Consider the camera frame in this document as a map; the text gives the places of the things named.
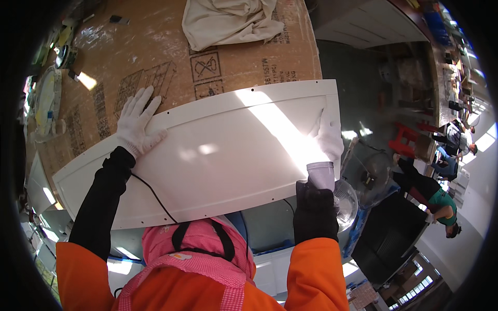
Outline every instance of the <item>white panel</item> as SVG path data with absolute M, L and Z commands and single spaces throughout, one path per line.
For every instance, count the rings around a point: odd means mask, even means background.
M 152 118 L 146 132 L 168 128 L 168 137 L 140 157 L 133 172 L 154 188 L 178 222 L 290 197 L 295 182 L 307 178 L 306 164 L 315 162 L 312 149 L 299 148 L 300 141 L 326 105 L 340 124 L 335 80 L 259 86 L 175 107 Z M 112 135 L 53 176 L 73 219 L 95 172 L 116 146 Z M 338 177 L 338 163 L 335 171 Z M 131 177 L 113 229 L 167 223 L 172 221 L 150 189 Z
M 43 171 L 40 155 L 36 152 L 31 170 L 29 172 L 26 190 L 29 195 L 29 203 L 32 207 L 34 207 L 38 215 L 52 205 L 43 191 L 43 188 L 47 188 L 50 193 L 52 193 L 45 176 L 45 172 Z

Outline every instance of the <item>cardboard box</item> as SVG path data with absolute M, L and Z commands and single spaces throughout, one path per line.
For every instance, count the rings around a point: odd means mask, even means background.
M 242 88 L 322 78 L 304 0 L 277 2 L 273 19 L 285 27 L 270 42 L 201 52 L 188 47 L 181 28 L 184 8 L 185 1 L 110 0 L 80 25 L 73 41 L 79 48 L 73 69 L 95 79 L 96 85 L 88 90 L 63 75 L 59 118 L 66 121 L 67 131 L 37 144 L 52 190 L 53 174 L 116 132 L 124 103 L 141 87 L 154 86 L 153 96 L 162 96 L 162 112 Z M 109 23 L 111 15 L 129 18 L 129 25 Z

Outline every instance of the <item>floor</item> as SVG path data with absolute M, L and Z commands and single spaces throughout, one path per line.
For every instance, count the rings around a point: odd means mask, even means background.
M 395 117 L 386 113 L 386 107 L 383 110 L 379 107 L 380 94 L 383 94 L 386 106 L 392 101 L 391 86 L 383 82 L 378 70 L 383 61 L 382 55 L 334 42 L 318 41 L 317 45 L 323 78 L 337 80 L 342 131 L 354 131 L 370 145 L 391 152 L 387 142 L 396 135 L 393 125 Z M 343 138 L 343 142 L 346 150 L 350 140 Z M 355 156 L 360 160 L 368 154 L 366 149 L 355 149 Z M 295 197 L 288 198 L 288 202 L 295 210 Z M 246 209 L 243 215 L 249 232 L 249 245 L 253 251 L 262 252 L 280 247 L 285 240 L 293 242 L 293 211 L 285 201 Z M 113 230 L 111 254 L 120 256 L 116 248 L 123 247 L 142 258 L 143 230 L 144 228 Z M 348 234 L 349 230 L 339 234 L 341 248 L 347 243 Z

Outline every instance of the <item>black sleeve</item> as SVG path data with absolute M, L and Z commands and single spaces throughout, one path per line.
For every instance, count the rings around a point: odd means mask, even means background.
M 134 166 L 135 159 L 123 147 L 117 147 L 110 158 L 104 160 L 78 211 L 69 242 L 81 245 L 107 261 L 111 226 Z

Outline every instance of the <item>hand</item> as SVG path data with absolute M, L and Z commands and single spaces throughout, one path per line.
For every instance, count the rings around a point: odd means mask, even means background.
M 426 209 L 425 212 L 427 213 L 427 218 L 425 219 L 425 222 L 436 223 L 436 220 L 434 219 L 434 214 L 431 213 L 429 209 Z
M 118 120 L 116 134 L 119 146 L 126 149 L 135 159 L 149 151 L 168 134 L 166 129 L 160 129 L 149 135 L 145 134 L 145 126 L 161 104 L 161 96 L 156 96 L 147 109 L 143 110 L 153 91 L 153 86 L 147 89 L 141 88 L 136 92 L 135 97 L 129 97 Z
M 296 245 L 317 237 L 337 239 L 339 223 L 334 208 L 334 194 L 329 189 L 318 190 L 312 183 L 296 183 L 297 208 L 294 215 Z
M 329 161 L 340 165 L 344 144 L 341 138 L 341 123 L 332 122 L 332 112 L 325 107 L 308 137 L 314 139 Z

